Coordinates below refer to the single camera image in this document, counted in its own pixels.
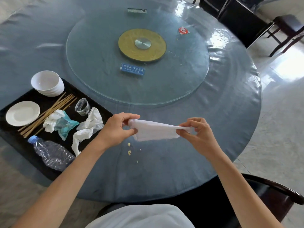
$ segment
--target round dining table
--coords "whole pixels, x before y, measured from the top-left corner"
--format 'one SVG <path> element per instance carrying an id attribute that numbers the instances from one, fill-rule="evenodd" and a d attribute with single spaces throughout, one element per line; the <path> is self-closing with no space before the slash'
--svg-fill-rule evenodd
<path id="1" fill-rule="evenodd" d="M 133 29 L 159 35 L 164 54 L 148 62 L 126 56 L 118 41 Z M 52 70 L 113 114 L 136 113 L 170 125 L 204 117 L 232 161 L 260 115 L 260 78 L 246 48 L 216 18 L 184 0 L 35 0 L 0 25 L 0 55 L 2 107 L 31 89 L 35 73 Z M 132 72 L 122 71 L 124 65 Z M 78 197 L 162 199 L 215 176 L 206 158 L 181 137 L 144 142 L 130 137 L 101 156 Z"/>

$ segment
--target white shirt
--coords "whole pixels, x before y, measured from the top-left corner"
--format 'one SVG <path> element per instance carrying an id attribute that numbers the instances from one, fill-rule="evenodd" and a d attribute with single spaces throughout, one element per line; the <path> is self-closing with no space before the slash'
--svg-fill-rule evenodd
<path id="1" fill-rule="evenodd" d="M 97 218 L 86 228 L 194 228 L 190 220 L 176 206 L 154 204 L 131 205 Z"/>

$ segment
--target blue table sign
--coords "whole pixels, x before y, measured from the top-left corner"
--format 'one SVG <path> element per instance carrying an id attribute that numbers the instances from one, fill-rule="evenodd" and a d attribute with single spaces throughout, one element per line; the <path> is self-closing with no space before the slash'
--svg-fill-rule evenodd
<path id="1" fill-rule="evenodd" d="M 144 68 L 129 65 L 129 64 L 124 64 L 124 63 L 121 64 L 120 70 L 125 71 L 125 72 L 129 72 L 129 73 L 134 73 L 134 74 L 137 74 L 137 75 L 143 75 L 143 73 L 145 72 Z"/>

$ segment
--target red sticker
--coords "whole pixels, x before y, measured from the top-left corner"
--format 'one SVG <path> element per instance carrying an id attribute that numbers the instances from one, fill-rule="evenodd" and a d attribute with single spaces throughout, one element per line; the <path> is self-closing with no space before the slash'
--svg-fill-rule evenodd
<path id="1" fill-rule="evenodd" d="M 190 33 L 185 27 L 180 27 L 180 28 L 178 28 L 178 32 L 180 33 L 180 34 L 188 34 L 188 33 Z"/>

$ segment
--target forearm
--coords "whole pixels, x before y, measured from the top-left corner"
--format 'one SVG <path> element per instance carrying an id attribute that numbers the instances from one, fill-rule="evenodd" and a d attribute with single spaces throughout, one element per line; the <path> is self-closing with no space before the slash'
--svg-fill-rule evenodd
<path id="1" fill-rule="evenodd" d="M 94 144 L 90 143 L 47 188 L 35 204 L 22 215 L 13 228 L 59 227 L 91 169 L 103 152 L 97 152 Z"/>
<path id="2" fill-rule="evenodd" d="M 242 228 L 282 228 L 238 169 L 222 152 L 210 159 Z"/>

